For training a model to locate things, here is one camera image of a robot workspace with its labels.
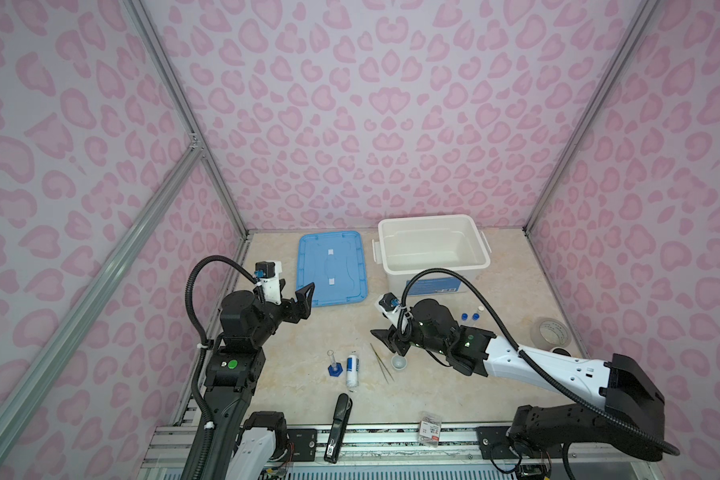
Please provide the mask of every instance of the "black stapler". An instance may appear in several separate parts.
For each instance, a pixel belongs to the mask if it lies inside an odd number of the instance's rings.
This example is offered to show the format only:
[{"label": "black stapler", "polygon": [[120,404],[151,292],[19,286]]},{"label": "black stapler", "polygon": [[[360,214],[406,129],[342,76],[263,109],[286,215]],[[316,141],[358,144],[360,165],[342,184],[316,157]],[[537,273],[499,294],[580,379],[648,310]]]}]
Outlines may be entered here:
[{"label": "black stapler", "polygon": [[352,399],[346,393],[339,395],[336,401],[336,410],[333,411],[333,425],[331,434],[328,436],[326,455],[323,457],[326,462],[336,463],[338,461],[338,451],[342,448],[344,432],[347,431],[351,411]]}]

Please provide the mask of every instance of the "small white bowl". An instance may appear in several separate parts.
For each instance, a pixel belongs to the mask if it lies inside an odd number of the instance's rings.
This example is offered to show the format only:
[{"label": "small white bowl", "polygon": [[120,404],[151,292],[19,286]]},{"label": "small white bowl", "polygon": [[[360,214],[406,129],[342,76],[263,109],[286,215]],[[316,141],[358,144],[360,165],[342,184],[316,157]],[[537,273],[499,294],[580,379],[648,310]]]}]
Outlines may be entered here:
[{"label": "small white bowl", "polygon": [[408,365],[408,360],[405,359],[404,356],[395,355],[392,357],[392,368],[400,371],[404,370],[405,367]]}]

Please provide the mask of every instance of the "box handle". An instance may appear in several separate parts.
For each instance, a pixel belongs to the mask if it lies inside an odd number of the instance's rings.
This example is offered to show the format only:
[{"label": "box handle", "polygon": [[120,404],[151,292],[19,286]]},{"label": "box handle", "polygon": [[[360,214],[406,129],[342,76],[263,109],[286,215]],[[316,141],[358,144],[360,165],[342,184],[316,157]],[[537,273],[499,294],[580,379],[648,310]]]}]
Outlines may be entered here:
[{"label": "box handle", "polygon": [[490,249],[490,244],[488,243],[488,239],[485,238],[485,232],[483,232],[482,230],[480,230],[480,235],[483,236],[483,242],[485,242],[485,246],[488,248],[488,252],[489,252],[490,254],[492,254],[494,251]]},{"label": "box handle", "polygon": [[371,240],[371,245],[373,250],[373,261],[377,265],[381,265],[382,261],[380,259],[382,258],[382,244],[376,240]]}]

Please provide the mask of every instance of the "blue hexagonal base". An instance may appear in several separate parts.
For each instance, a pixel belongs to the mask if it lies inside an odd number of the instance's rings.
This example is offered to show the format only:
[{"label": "blue hexagonal base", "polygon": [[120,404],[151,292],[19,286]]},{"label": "blue hexagonal base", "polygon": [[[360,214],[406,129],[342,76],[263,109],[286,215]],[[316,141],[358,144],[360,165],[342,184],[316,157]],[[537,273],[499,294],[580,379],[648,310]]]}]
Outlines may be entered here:
[{"label": "blue hexagonal base", "polygon": [[336,368],[333,368],[332,366],[328,365],[328,374],[330,376],[339,376],[342,374],[344,369],[342,368],[341,362],[336,362]]}]

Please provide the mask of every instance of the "clear plastic box of paper clips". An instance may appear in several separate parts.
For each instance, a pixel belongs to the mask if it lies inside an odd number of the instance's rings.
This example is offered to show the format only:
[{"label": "clear plastic box of paper clips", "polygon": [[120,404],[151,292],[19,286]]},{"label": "clear plastic box of paper clips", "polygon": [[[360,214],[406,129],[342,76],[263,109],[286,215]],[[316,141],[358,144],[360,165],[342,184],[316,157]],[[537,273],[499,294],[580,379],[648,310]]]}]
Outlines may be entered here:
[{"label": "clear plastic box of paper clips", "polygon": [[440,425],[443,419],[430,412],[422,412],[418,424],[418,441],[422,445],[436,447],[440,443]]}]

